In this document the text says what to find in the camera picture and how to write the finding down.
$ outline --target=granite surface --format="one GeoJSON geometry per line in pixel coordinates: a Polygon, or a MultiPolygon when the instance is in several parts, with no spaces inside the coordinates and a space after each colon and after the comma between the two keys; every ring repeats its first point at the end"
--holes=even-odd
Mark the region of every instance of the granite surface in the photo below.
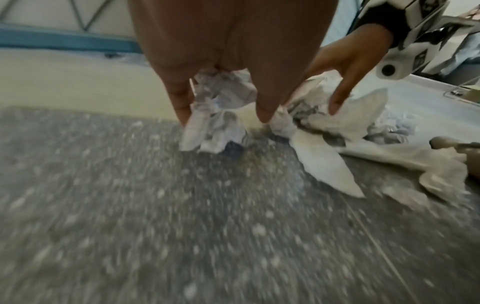
{"type": "Polygon", "coordinates": [[[180,133],[0,111],[0,303],[480,303],[472,182],[473,210],[435,218],[380,194],[417,172],[345,158],[355,199],[285,142],[180,153],[180,133]]]}

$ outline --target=blue baseboard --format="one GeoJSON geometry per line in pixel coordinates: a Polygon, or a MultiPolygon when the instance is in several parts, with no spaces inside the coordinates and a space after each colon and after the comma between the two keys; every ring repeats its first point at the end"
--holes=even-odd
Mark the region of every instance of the blue baseboard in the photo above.
{"type": "Polygon", "coordinates": [[[142,53],[135,40],[0,24],[0,48],[142,53]]]}

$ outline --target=black circle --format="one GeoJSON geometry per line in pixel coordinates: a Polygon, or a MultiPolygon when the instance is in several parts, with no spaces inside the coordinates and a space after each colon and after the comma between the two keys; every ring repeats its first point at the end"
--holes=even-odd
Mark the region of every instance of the black circle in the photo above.
{"type": "Polygon", "coordinates": [[[393,65],[386,65],[381,69],[381,73],[385,76],[391,76],[395,74],[395,67],[393,65]]]}

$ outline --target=hand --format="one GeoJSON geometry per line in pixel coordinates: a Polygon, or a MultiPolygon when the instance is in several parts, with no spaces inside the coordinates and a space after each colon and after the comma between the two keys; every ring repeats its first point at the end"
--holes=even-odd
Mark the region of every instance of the hand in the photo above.
{"type": "Polygon", "coordinates": [[[310,64],[306,79],[323,72],[337,70],[343,77],[333,92],[328,111],[335,114],[352,89],[389,51],[393,35],[381,25],[366,24],[346,37],[320,48],[310,64]]]}

